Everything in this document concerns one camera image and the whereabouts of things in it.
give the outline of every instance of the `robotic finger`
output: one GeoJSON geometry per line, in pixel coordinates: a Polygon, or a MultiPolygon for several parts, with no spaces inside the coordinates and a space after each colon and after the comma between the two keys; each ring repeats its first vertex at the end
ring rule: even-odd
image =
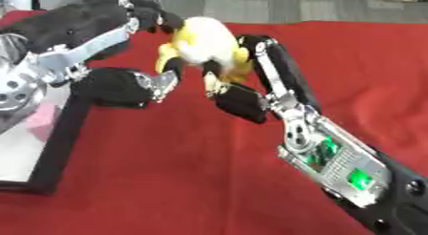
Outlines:
{"type": "Polygon", "coordinates": [[[96,68],[72,83],[72,92],[94,104],[144,108],[151,101],[162,102],[181,80],[182,61],[171,59],[161,75],[149,75],[126,68],[96,68]]]}
{"type": "MultiPolygon", "coordinates": [[[[265,95],[252,92],[260,98],[253,105],[271,111],[285,124],[279,158],[317,182],[328,197],[369,230],[425,234],[428,181],[323,116],[305,78],[276,40],[256,35],[238,39],[250,51],[255,73],[266,88],[265,95]]],[[[228,90],[233,87],[217,83],[221,87],[214,88],[223,90],[213,90],[212,97],[223,95],[230,101],[228,90]]],[[[255,121],[244,113],[236,114],[234,107],[220,108],[255,121]]]]}
{"type": "Polygon", "coordinates": [[[0,29],[0,134],[32,114],[48,86],[88,76],[88,60],[122,52],[137,31],[181,21],[155,1],[83,0],[0,29]]]}

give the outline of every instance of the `yellow plush toy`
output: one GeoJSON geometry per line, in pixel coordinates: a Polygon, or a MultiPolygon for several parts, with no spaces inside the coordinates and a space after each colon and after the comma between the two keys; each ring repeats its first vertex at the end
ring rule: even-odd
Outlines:
{"type": "Polygon", "coordinates": [[[220,80],[225,82],[242,82],[251,70],[248,50],[239,47],[235,36],[222,22],[210,17],[185,19],[184,25],[174,31],[172,41],[160,46],[159,53],[158,73],[162,73],[172,57],[180,57],[193,66],[216,61],[222,66],[220,80]]]}

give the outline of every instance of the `floor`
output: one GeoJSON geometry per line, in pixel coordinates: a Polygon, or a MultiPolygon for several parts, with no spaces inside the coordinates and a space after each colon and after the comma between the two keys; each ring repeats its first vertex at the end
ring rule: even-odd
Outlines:
{"type": "MultiPolygon", "coordinates": [[[[74,0],[41,0],[52,9],[74,0]]],[[[382,0],[161,0],[181,16],[208,15],[225,22],[284,23],[302,20],[427,22],[428,3],[382,0]]]]}

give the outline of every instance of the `green led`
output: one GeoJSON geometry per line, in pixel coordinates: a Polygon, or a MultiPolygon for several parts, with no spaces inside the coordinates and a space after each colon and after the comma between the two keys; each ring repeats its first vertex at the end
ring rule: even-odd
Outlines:
{"type": "Polygon", "coordinates": [[[307,164],[317,172],[321,172],[327,163],[340,151],[340,144],[326,137],[307,158],[307,164]]]}
{"type": "Polygon", "coordinates": [[[348,182],[359,190],[364,190],[372,182],[373,178],[367,175],[360,169],[354,169],[354,171],[348,176],[348,182]]]}

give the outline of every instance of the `black frame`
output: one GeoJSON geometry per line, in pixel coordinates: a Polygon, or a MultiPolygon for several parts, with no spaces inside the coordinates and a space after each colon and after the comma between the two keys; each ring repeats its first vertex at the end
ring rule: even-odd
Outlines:
{"type": "Polygon", "coordinates": [[[69,96],[29,180],[0,181],[0,191],[52,194],[61,180],[62,171],[90,109],[90,102],[78,96],[69,96]]]}

